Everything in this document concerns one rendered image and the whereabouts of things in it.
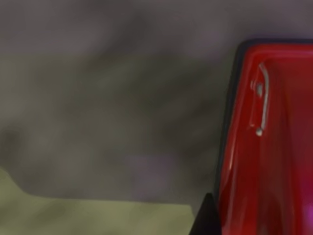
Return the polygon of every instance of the gray surface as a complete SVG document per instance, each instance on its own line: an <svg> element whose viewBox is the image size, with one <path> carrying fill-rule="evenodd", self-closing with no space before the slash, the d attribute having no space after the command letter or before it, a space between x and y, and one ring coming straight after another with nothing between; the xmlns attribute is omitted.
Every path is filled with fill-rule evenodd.
<svg viewBox="0 0 313 235"><path fill-rule="evenodd" d="M195 210L214 181L233 49L313 33L309 2L0 4L0 164L14 180Z"/></svg>

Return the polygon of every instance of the yellowish green surface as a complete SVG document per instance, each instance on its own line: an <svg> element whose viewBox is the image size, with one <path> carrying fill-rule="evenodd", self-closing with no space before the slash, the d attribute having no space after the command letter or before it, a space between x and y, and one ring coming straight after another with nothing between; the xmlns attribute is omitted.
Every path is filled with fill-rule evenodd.
<svg viewBox="0 0 313 235"><path fill-rule="evenodd" d="M0 168L1 235L187 235L193 220L188 205L29 195Z"/></svg>

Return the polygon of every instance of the gray fabric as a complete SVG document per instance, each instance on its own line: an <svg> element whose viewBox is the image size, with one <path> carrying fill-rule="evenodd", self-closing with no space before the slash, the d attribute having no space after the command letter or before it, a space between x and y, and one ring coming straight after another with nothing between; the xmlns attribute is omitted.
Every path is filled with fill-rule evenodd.
<svg viewBox="0 0 313 235"><path fill-rule="evenodd" d="M312 4L1 0L0 165L36 195L190 204L212 190L237 44L310 37Z"/></svg>

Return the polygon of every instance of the red plastic object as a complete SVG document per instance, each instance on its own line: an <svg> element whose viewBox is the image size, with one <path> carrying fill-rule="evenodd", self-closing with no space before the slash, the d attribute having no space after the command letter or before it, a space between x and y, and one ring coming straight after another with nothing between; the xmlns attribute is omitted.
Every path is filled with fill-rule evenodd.
<svg viewBox="0 0 313 235"><path fill-rule="evenodd" d="M313 45L246 48L232 108L223 235L313 235Z"/></svg>

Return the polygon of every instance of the black border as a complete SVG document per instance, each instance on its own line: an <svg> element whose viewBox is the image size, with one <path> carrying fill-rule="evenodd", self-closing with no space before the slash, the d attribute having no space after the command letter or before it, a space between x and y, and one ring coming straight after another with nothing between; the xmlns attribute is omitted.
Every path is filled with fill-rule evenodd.
<svg viewBox="0 0 313 235"><path fill-rule="evenodd" d="M218 204L219 201L219 191L221 182L221 170L224 161L224 151L227 142L228 129L230 126L233 106L237 94L237 87L239 84L239 79L241 75L242 65L244 61L245 54L247 50L258 44L313 44L313 39L250 39L242 42L236 51L235 59L231 71L231 77L228 85L226 105L224 110L224 119L222 126L222 134L220 139L220 149L218 155L218 162L215 175L215 183L213 189L214 201Z"/></svg>

